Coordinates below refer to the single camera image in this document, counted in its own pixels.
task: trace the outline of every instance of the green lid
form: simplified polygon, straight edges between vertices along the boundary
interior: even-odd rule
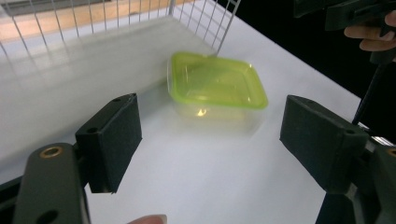
[[[268,105],[262,82],[250,63],[177,52],[168,77],[172,98],[182,104],[261,109]]]

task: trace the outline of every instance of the human hand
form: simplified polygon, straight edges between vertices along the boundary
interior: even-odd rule
[[[166,215],[153,215],[141,217],[128,224],[166,224]]]
[[[391,11],[385,17],[388,26],[396,27],[396,10]],[[362,39],[360,48],[366,51],[383,51],[396,48],[396,38],[393,31],[380,37],[381,28],[368,26],[366,23],[348,26],[344,35],[350,38]]]

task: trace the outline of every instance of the plastic container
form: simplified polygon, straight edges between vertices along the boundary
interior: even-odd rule
[[[191,52],[172,55],[168,90],[177,111],[188,117],[247,120],[268,105],[250,63]]]

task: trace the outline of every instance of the green plastic container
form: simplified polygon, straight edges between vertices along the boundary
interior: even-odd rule
[[[262,82],[250,63],[177,52],[170,61],[168,87],[182,104],[263,109],[268,105]]]

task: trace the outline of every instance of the metal grid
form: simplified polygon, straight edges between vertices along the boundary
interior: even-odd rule
[[[41,1],[26,0],[24,7],[31,12],[27,15],[12,13],[11,1],[20,0],[0,1],[0,56],[29,53],[37,46],[166,16],[178,19],[219,52],[241,0],[227,0],[224,7],[219,0],[101,0],[95,4],[85,0],[84,6],[80,2],[77,6],[77,0],[66,0],[69,7],[64,7],[64,1],[48,0],[51,10],[47,11],[40,10]]]

